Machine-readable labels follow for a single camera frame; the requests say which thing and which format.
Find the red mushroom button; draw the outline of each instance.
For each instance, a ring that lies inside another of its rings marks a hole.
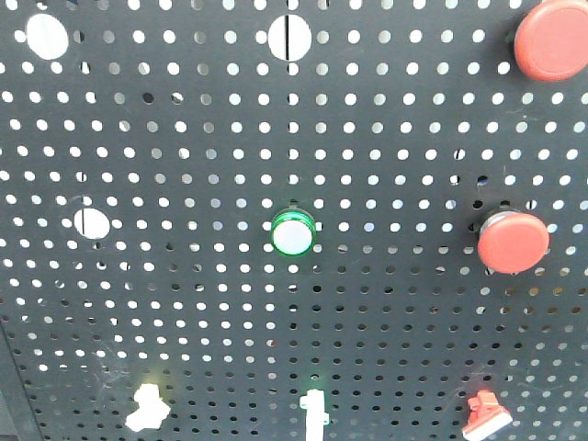
[[[573,77],[588,64],[588,1],[546,0],[535,6],[516,31],[514,56],[533,80]]]
[[[548,247],[548,229],[540,219],[530,214],[503,211],[482,225],[478,254],[488,268],[512,274],[537,264]]]

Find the large round hole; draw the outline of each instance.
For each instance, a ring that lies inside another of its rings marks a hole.
[[[73,215],[77,232],[87,239],[102,239],[110,232],[110,221],[97,209],[79,209]]]
[[[267,44],[275,57],[295,62],[311,48],[311,28],[302,17],[291,14],[278,17],[269,27]]]
[[[28,46],[43,60],[55,60],[67,51],[67,31],[54,16],[37,14],[31,17],[26,33]]]

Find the perforated metal panel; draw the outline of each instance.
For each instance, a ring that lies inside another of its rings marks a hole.
[[[311,388],[326,439],[460,438],[480,389],[496,439],[588,435],[588,72],[519,73],[537,0],[79,3],[0,3],[2,324],[45,439],[299,440]],[[266,44],[288,13],[296,64]],[[268,245],[292,201],[301,258]],[[501,202],[551,232],[516,276],[475,251]],[[172,414],[135,435],[144,382]]]

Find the green indicator light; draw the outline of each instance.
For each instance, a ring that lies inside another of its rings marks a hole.
[[[306,253],[312,248],[315,237],[314,218],[302,209],[285,209],[272,220],[271,241],[282,254]]]

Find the white plastic clip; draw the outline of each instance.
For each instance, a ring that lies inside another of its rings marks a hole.
[[[159,397],[156,384],[141,384],[133,397],[139,409],[127,416],[125,425],[133,432],[143,429],[159,429],[170,412],[170,407]]]
[[[300,408],[306,411],[306,441],[322,441],[323,427],[329,423],[324,411],[324,392],[311,389],[300,397]]]

